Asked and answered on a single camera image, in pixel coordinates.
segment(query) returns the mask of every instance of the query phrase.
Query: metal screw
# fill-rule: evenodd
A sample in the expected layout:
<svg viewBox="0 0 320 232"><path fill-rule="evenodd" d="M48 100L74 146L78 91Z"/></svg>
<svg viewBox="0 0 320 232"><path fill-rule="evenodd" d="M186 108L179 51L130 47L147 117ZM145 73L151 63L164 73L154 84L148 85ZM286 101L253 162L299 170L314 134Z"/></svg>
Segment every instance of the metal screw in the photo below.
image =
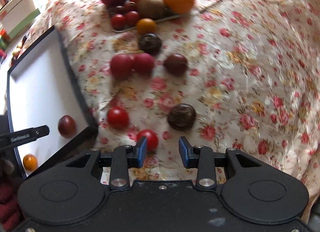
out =
<svg viewBox="0 0 320 232"><path fill-rule="evenodd" d="M127 181L122 178L117 178L111 181L111 184L115 187L123 187L124 185L127 184Z"/></svg>
<svg viewBox="0 0 320 232"><path fill-rule="evenodd" d="M209 179L209 178L204 178L204 179L201 179L201 180L199 181L199 184L200 184L202 187L210 187L210 186L214 185L214 180Z"/></svg>

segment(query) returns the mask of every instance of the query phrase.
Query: red tomato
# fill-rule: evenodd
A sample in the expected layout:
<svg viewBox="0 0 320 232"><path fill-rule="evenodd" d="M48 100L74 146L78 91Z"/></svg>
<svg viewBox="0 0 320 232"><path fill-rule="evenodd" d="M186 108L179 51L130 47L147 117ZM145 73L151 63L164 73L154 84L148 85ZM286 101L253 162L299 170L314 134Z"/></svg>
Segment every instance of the red tomato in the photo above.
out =
<svg viewBox="0 0 320 232"><path fill-rule="evenodd" d="M125 26L125 17L124 17L124 15L115 14L111 18L111 25L112 25L114 30L118 30L118 31L124 30L124 26Z"/></svg>
<svg viewBox="0 0 320 232"><path fill-rule="evenodd" d="M139 14L137 11L130 11L124 16L129 27L134 27L139 21Z"/></svg>
<svg viewBox="0 0 320 232"><path fill-rule="evenodd" d="M107 121L115 129L124 129L129 125L129 115L123 108L113 107L107 113Z"/></svg>
<svg viewBox="0 0 320 232"><path fill-rule="evenodd" d="M137 135L137 141L139 141L139 139L142 136L145 136L147 138L148 150L154 151L158 147L158 136L151 129L145 129L145 130L140 131Z"/></svg>

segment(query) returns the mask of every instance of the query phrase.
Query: tablecloth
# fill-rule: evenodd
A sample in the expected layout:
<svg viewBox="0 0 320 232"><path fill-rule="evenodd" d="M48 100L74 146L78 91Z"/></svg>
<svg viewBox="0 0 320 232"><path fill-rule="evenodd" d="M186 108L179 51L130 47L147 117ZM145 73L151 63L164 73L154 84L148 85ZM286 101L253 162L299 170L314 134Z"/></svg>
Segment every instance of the tablecloth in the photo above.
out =
<svg viewBox="0 0 320 232"><path fill-rule="evenodd" d="M115 53L138 51L135 30L112 32L100 0L52 0L30 30L26 49L56 25L84 98L99 124L96 147L111 151L154 130L159 138L131 179L195 179L182 166L178 137L215 152L238 148L301 180L310 201L320 193L319 18L312 0L196 0L189 17L158 24L163 41L150 78L134 74L115 81L109 62ZM177 78L162 63L171 53L189 62ZM178 132L167 123L169 110L189 103L197 112L193 128ZM124 107L127 130L109 128L106 113ZM218 181L225 182L222 168ZM108 170L104 172L108 182Z"/></svg>

